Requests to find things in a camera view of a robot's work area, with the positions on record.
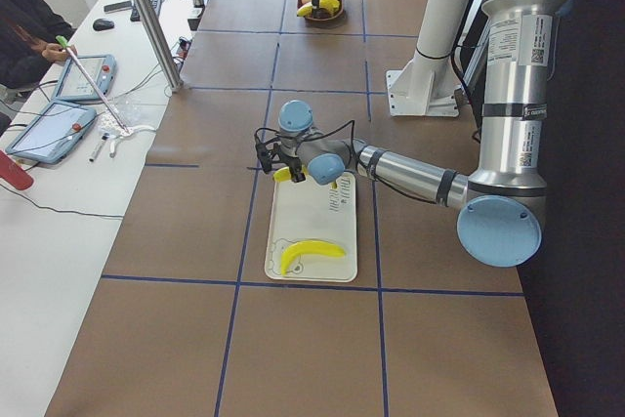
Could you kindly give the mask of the yellow banana basket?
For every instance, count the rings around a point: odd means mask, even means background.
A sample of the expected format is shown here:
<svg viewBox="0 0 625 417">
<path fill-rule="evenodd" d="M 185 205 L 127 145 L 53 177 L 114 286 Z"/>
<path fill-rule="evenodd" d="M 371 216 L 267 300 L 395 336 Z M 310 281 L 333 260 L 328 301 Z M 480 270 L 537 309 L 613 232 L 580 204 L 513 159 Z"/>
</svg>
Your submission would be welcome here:
<svg viewBox="0 0 625 417">
<path fill-rule="evenodd" d="M 272 178 L 276 183 L 283 183 L 283 182 L 291 181 L 289 168 L 283 167 L 283 168 L 278 169 L 277 171 L 273 173 Z"/>
<path fill-rule="evenodd" d="M 329 20 L 336 17 L 342 11 L 342 3 L 340 0 L 320 0 L 318 16 L 313 17 L 312 2 L 303 4 L 297 11 L 297 16 L 309 20 Z"/>
</svg>

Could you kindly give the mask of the yellow banana carried to tray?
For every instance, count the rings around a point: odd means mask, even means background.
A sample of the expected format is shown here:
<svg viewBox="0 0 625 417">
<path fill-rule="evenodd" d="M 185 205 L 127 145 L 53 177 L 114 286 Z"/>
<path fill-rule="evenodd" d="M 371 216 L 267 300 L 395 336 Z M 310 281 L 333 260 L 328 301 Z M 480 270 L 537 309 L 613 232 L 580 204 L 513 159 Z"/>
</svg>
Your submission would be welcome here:
<svg viewBox="0 0 625 417">
<path fill-rule="evenodd" d="M 280 257 L 280 274 L 286 275 L 293 262 L 297 258 L 305 255 L 340 258 L 346 255 L 346 251 L 340 245 L 325 240 L 307 239 L 297 241 L 282 251 Z"/>
</svg>

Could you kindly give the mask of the brown wicker basket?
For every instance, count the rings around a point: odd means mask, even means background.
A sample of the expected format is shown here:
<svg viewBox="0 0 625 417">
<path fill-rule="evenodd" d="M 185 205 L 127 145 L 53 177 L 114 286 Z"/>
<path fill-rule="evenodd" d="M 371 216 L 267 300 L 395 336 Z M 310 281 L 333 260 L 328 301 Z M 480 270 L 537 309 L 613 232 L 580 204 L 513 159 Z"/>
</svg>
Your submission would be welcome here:
<svg viewBox="0 0 625 417">
<path fill-rule="evenodd" d="M 328 22 L 339 18 L 343 11 L 343 0 L 319 0 L 317 8 L 313 7 L 313 0 L 299 0 L 297 16 L 306 21 Z"/>
</svg>

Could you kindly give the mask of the white bear print tray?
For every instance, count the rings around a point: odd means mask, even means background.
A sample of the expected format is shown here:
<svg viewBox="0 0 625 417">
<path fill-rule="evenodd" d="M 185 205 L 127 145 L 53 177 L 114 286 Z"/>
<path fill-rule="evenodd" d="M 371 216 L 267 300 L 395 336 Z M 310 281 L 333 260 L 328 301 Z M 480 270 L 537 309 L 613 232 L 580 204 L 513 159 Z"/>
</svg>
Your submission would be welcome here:
<svg viewBox="0 0 625 417">
<path fill-rule="evenodd" d="M 319 239 L 343 247 L 346 255 L 297 258 L 286 275 L 280 257 L 289 245 Z M 274 182 L 265 274 L 272 279 L 350 282 L 357 274 L 355 177 L 343 173 L 335 182 L 318 185 L 307 175 L 300 183 Z"/>
</svg>

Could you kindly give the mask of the black smartphone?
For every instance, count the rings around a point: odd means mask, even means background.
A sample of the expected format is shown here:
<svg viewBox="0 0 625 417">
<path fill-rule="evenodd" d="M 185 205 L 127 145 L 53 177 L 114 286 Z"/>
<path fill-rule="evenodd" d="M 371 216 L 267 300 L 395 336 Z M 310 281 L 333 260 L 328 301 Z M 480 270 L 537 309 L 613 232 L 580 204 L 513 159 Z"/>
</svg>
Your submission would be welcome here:
<svg viewBox="0 0 625 417">
<path fill-rule="evenodd" d="M 115 2 L 115 3 L 104 5 L 104 13 L 105 14 L 111 14 L 111 13 L 115 13 L 115 12 L 122 12 L 122 11 L 131 10 L 132 8 L 133 8 L 133 2 L 132 1 Z"/>
</svg>

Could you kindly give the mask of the black marker pen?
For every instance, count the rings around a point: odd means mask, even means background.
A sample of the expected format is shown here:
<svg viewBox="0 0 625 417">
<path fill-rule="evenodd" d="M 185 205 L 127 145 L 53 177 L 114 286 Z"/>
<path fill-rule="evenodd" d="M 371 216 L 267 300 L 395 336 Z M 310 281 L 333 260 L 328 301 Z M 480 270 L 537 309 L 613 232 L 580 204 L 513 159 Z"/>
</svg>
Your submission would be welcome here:
<svg viewBox="0 0 625 417">
<path fill-rule="evenodd" d="M 108 141 L 108 138 L 109 138 L 109 133 L 102 134 L 102 136 L 99 139 L 97 145 L 95 146 L 94 150 L 91 152 L 91 154 L 89 156 L 89 161 L 91 163 L 95 162 L 98 159 L 100 153 L 102 152 L 102 150 L 104 148 L 104 145 Z"/>
</svg>

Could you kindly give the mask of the black computer mouse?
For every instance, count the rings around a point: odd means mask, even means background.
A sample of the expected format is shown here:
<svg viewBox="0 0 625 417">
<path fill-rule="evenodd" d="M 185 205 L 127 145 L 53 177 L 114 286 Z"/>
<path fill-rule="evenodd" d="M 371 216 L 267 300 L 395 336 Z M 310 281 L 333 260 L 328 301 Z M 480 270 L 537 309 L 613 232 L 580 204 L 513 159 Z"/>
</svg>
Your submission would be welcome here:
<svg viewBox="0 0 625 417">
<path fill-rule="evenodd" d="M 92 27 L 95 31 L 106 31 L 114 29 L 115 23 L 111 20 L 100 18 L 93 21 Z"/>
</svg>

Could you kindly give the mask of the blue teach pendant far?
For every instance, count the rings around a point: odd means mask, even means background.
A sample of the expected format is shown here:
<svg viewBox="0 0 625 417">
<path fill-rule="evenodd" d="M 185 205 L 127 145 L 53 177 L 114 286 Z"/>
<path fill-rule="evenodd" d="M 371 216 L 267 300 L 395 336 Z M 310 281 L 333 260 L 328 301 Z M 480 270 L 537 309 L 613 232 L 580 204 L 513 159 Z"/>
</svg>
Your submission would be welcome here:
<svg viewBox="0 0 625 417">
<path fill-rule="evenodd" d="M 79 56 L 78 59 L 101 92 L 106 95 L 116 73 L 115 57 L 91 55 Z M 65 62 L 52 97 L 74 103 L 96 103 L 100 100 L 87 78 L 71 59 Z"/>
</svg>

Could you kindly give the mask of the blue teach pendant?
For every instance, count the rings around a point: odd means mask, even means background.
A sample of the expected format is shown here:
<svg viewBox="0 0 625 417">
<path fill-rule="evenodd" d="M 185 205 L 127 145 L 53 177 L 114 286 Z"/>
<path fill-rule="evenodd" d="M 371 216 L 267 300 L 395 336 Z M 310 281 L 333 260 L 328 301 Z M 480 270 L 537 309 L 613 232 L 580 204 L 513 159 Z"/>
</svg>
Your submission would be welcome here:
<svg viewBox="0 0 625 417">
<path fill-rule="evenodd" d="M 6 147 L 9 156 L 44 164 L 65 158 L 98 115 L 89 107 L 54 99 Z"/>
<path fill-rule="evenodd" d="M 78 59 L 101 92 L 106 95 L 116 73 L 115 57 L 91 55 L 79 56 Z M 100 100 L 87 78 L 71 59 L 65 62 L 52 97 L 74 103 L 96 103 Z"/>
</svg>

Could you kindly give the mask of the blue teach pendant near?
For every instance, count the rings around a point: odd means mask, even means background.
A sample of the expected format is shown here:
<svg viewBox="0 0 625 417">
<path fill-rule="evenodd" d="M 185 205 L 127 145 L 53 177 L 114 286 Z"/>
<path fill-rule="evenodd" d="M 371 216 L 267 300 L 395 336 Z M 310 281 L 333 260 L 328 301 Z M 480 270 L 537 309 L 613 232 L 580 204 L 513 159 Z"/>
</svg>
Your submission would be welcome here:
<svg viewBox="0 0 625 417">
<path fill-rule="evenodd" d="M 89 107 L 54 99 L 6 147 L 9 156 L 44 164 L 65 158 L 98 115 Z"/>
</svg>

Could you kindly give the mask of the white pink long stick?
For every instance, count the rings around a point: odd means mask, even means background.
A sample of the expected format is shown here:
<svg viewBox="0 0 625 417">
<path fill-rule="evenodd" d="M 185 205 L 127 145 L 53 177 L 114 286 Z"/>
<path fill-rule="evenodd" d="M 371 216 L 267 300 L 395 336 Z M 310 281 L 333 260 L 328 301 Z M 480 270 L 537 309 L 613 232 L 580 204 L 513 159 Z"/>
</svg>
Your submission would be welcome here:
<svg viewBox="0 0 625 417">
<path fill-rule="evenodd" d="M 111 114 L 111 116 L 114 118 L 114 120 L 118 124 L 118 126 L 124 132 L 130 134 L 131 133 L 130 128 L 123 122 L 123 120 L 122 120 L 121 116 L 118 114 L 116 108 L 108 101 L 107 97 L 101 91 L 101 89 L 98 86 L 97 82 L 91 77 L 91 75 L 89 74 L 88 70 L 85 68 L 85 66 L 78 59 L 76 54 L 73 52 L 73 50 L 71 49 L 71 47 L 68 44 L 68 41 L 61 35 L 57 35 L 56 36 L 56 40 L 62 46 L 62 48 L 67 52 L 67 54 L 71 58 L 71 60 L 74 63 L 74 65 L 80 70 L 81 74 L 84 76 L 84 78 L 90 84 L 90 86 L 92 87 L 93 91 L 98 95 L 98 97 L 100 98 L 100 100 L 102 101 L 102 103 L 104 104 L 106 109 L 108 110 L 108 112 Z"/>
</svg>

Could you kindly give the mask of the person in dark clothes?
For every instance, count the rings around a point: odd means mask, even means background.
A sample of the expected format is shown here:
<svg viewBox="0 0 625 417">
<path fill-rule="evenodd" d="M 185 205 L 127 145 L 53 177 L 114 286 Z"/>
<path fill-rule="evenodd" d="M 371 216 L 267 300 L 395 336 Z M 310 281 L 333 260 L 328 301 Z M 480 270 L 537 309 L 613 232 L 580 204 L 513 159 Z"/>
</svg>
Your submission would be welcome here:
<svg viewBox="0 0 625 417">
<path fill-rule="evenodd" d="M 44 0 L 1 0 L 1 84 L 18 89 L 41 80 L 68 59 L 57 38 L 74 32 Z"/>
</svg>

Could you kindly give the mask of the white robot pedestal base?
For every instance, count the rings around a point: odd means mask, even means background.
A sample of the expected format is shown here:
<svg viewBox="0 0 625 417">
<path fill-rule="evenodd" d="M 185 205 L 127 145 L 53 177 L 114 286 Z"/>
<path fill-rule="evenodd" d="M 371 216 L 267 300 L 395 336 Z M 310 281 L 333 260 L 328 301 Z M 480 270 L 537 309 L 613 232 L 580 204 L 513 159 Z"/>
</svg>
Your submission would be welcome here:
<svg viewBox="0 0 625 417">
<path fill-rule="evenodd" d="M 402 78 L 402 70 L 386 72 L 391 116 L 429 116 L 455 118 L 459 110 L 452 88 L 442 97 L 435 96 L 436 74 L 433 71 L 412 78 Z"/>
</svg>

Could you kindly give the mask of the white pedestal column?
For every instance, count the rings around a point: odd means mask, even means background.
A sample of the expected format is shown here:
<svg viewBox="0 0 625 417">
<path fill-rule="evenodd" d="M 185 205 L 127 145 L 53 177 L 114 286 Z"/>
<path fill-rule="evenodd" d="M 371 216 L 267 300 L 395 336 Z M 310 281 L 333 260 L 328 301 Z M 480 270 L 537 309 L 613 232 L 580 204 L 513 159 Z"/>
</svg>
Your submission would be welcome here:
<svg viewBox="0 0 625 417">
<path fill-rule="evenodd" d="M 454 51 L 470 0 L 428 0 L 414 61 L 442 61 Z"/>
</svg>

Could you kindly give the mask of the aluminium frame post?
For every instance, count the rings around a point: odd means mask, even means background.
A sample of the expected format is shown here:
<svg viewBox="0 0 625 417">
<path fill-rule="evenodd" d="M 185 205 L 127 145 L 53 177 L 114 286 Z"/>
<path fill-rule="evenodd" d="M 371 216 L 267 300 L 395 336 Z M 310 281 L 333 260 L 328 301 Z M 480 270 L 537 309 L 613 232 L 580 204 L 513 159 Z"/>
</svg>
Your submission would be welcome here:
<svg viewBox="0 0 625 417">
<path fill-rule="evenodd" d="M 134 3 L 168 85 L 171 91 L 176 93 L 183 85 L 183 80 L 172 58 L 158 17 L 149 0 L 134 0 Z"/>
</svg>

